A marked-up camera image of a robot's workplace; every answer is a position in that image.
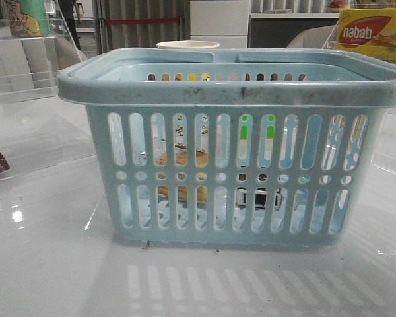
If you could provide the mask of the packaged bread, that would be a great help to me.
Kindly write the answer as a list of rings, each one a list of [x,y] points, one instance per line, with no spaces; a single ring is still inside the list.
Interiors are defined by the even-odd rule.
[[[166,145],[166,139],[162,137],[153,138],[153,155],[154,163],[157,166],[167,166],[169,162],[169,156],[167,153],[168,146]],[[186,167],[190,160],[187,157],[188,150],[187,145],[182,142],[175,142],[174,145],[174,166]],[[206,167],[208,165],[208,152],[205,149],[195,149],[194,159],[192,160],[194,167]],[[204,185],[197,187],[196,196],[198,204],[206,204],[208,198],[208,189]],[[168,199],[170,189],[168,185],[159,185],[157,187],[157,197],[159,199]],[[177,200],[180,203],[187,205],[189,201],[189,189],[186,185],[179,185],[176,189]]]

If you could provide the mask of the light blue plastic basket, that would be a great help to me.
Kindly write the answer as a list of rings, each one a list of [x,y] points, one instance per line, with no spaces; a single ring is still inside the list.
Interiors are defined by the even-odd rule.
[[[114,230],[143,242],[335,244],[396,108],[396,65],[338,50],[123,48],[62,70],[57,84],[86,108]],[[154,163],[154,137],[166,139],[167,166]],[[174,166],[175,142],[187,145],[186,167]],[[195,149],[208,152],[206,167],[193,166]],[[266,209],[253,207],[257,188]],[[275,212],[277,188],[286,193]]]

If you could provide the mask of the yellow popcorn paper cup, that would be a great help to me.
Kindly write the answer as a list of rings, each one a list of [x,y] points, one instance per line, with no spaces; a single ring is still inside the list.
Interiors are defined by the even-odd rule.
[[[159,49],[216,49],[220,47],[218,42],[200,40],[165,41],[156,44]]]

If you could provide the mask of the white cabinet in background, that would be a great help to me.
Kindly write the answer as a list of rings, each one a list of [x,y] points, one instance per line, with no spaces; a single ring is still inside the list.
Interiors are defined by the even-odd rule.
[[[221,48],[248,46],[251,1],[191,1],[190,39],[211,41]]]

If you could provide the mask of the clear acrylic display shelf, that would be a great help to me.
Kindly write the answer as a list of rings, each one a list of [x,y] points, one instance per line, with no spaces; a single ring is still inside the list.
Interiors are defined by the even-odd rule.
[[[44,1],[49,35],[11,35],[0,1],[0,181],[94,154],[82,106],[58,97],[59,72],[86,59],[75,36],[79,1]]]

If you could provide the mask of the green cartoon drink bottle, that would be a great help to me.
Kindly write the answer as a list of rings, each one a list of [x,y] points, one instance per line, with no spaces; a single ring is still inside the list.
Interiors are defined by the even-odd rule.
[[[43,37],[50,34],[45,2],[7,0],[4,6],[11,35],[17,38]]]

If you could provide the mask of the yellow nabati wafer box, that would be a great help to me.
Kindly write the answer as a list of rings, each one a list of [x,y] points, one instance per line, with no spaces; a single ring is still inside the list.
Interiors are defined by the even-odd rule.
[[[396,8],[343,9],[335,49],[396,64]]]

